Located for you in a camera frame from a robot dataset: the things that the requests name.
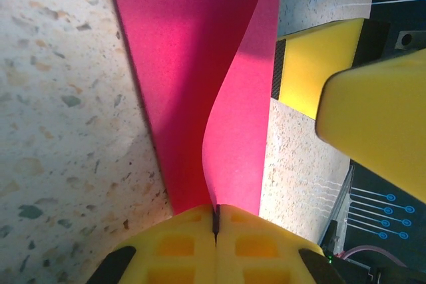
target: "granite surface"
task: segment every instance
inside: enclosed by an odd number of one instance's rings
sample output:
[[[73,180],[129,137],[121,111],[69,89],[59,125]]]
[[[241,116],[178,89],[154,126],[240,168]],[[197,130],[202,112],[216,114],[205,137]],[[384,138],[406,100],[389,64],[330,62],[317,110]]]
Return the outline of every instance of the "granite surface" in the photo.
[[[282,0],[279,34],[371,0]],[[112,0],[0,0],[0,283],[84,283],[171,215]],[[272,101],[261,216],[317,241],[348,159]]]

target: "folded paper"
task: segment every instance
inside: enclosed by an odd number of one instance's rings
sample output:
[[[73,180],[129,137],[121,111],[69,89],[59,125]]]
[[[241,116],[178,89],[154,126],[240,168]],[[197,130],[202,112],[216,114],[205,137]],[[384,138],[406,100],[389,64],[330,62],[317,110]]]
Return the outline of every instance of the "folded paper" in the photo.
[[[116,0],[175,213],[258,214],[279,0]]]

